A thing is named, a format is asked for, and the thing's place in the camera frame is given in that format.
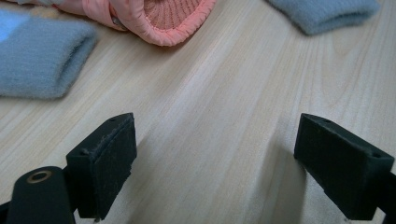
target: gray knit fabric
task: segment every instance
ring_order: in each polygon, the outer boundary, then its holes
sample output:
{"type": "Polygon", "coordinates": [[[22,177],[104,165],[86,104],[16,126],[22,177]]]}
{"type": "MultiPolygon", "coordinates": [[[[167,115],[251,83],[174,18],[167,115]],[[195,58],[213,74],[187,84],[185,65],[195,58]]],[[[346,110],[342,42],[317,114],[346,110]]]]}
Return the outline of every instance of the gray knit fabric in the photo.
{"type": "Polygon", "coordinates": [[[307,35],[359,25],[379,9],[375,0],[269,0],[307,35]]]}
{"type": "Polygon", "coordinates": [[[96,42],[85,22],[0,9],[0,95],[53,99],[67,93],[96,42]]]}

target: wood grain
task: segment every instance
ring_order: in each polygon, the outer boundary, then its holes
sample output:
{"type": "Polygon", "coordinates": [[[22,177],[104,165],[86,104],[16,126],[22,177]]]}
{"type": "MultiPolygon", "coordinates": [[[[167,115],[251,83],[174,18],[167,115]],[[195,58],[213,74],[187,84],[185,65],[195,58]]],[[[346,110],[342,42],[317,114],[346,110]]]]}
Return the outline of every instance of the wood grain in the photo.
{"type": "Polygon", "coordinates": [[[292,151],[305,112],[396,156],[396,2],[380,4],[362,26],[308,37],[265,1],[218,0],[174,48],[92,21],[99,42],[69,94],[0,98],[0,203],[134,112],[138,158],[102,223],[349,223],[292,151]]]}

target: light blue knit cuff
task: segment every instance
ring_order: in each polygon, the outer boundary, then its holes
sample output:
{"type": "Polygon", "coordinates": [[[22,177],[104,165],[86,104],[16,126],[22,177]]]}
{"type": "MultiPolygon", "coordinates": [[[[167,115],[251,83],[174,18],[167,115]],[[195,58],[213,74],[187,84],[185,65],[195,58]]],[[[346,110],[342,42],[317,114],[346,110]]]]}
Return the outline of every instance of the light blue knit cuff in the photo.
{"type": "Polygon", "coordinates": [[[0,95],[65,95],[96,42],[86,22],[54,21],[0,9],[0,95]]]}
{"type": "Polygon", "coordinates": [[[375,0],[269,0],[307,35],[359,25],[379,9],[375,0]]]}

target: wooden surface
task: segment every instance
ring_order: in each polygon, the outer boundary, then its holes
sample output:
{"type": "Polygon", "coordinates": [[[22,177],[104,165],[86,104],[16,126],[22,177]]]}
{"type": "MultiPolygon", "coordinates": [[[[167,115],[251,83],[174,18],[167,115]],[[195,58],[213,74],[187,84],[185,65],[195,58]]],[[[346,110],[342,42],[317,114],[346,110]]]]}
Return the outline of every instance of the wooden surface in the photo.
{"type": "Polygon", "coordinates": [[[99,42],[63,99],[0,97],[0,203],[134,112],[138,157],[101,223],[349,223],[292,151],[305,112],[396,156],[396,1],[380,3],[362,26],[307,37],[265,1],[219,0],[175,48],[93,22],[99,42]]]}

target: clothing item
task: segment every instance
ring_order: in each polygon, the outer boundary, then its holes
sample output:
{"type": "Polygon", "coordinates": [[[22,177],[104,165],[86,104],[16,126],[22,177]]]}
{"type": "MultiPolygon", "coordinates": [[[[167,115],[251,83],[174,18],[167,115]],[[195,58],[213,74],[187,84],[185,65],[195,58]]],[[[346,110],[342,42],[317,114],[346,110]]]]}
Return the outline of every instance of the clothing item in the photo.
{"type": "Polygon", "coordinates": [[[379,9],[375,0],[269,0],[307,35],[358,25],[379,9]]]}
{"type": "Polygon", "coordinates": [[[54,21],[0,9],[0,95],[65,95],[96,42],[85,22],[54,21]]]}
{"type": "Polygon", "coordinates": [[[102,24],[129,30],[149,43],[174,46],[206,20],[216,0],[8,0],[85,15],[102,24]]]}

